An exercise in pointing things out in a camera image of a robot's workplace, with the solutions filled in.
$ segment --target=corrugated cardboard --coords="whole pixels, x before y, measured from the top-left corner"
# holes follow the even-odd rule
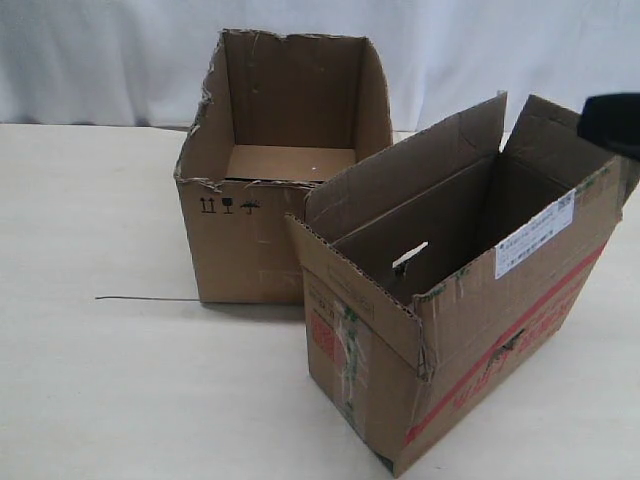
[[[535,96],[499,152],[505,105],[360,162],[288,217],[311,375],[395,476],[560,328],[630,193],[629,160]]]
[[[225,30],[175,170],[200,300],[301,303],[284,214],[391,135],[366,38]]]

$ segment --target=fragile symbol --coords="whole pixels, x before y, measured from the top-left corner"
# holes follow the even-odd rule
[[[260,208],[260,202],[258,202],[257,200],[247,200],[242,205],[240,205],[240,208],[246,208],[247,215],[251,215],[254,208]]]
[[[200,205],[202,207],[201,213],[216,213],[215,208],[213,207],[213,198],[200,198]]]
[[[227,211],[224,212],[225,215],[231,215],[233,213],[231,211],[231,207],[233,207],[233,198],[223,197],[222,205],[227,209]]]

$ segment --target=white fabric backdrop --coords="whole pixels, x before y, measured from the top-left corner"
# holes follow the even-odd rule
[[[0,0],[0,122],[187,125],[223,27],[367,35],[397,130],[640,90],[637,0]]]

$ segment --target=table surface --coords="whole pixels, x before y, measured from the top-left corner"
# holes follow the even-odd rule
[[[183,139],[0,125],[0,478],[391,478],[309,377],[302,309],[193,301]],[[639,478],[638,266],[640,193],[565,326],[403,478]]]

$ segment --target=red stripe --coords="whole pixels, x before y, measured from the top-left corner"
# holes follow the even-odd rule
[[[504,332],[498,340],[487,350],[487,352],[478,360],[471,370],[469,370],[459,381],[456,383],[449,393],[447,393],[442,400],[429,412],[429,414],[418,424],[409,430],[407,436],[405,437],[405,446],[409,445],[413,442],[418,435],[422,433],[422,431],[427,428],[427,425],[433,421],[433,419],[442,411],[442,409],[447,406],[447,404],[456,396],[456,394],[466,385],[466,383],[478,372],[480,368],[482,368],[489,361],[489,358],[493,354],[493,351],[504,344],[509,338],[511,338],[515,333],[524,325],[531,317],[533,317],[538,310],[540,310],[551,298],[553,298],[562,288],[567,285],[571,280],[573,280],[580,272],[582,272],[589,265],[594,263],[602,250],[604,250],[606,243],[598,247],[595,251],[587,255],[578,265],[576,265],[569,273],[567,273],[564,277],[560,279],[558,283],[556,283],[553,287],[551,287],[542,297],[540,297],[536,303],[534,303],[509,329]]]

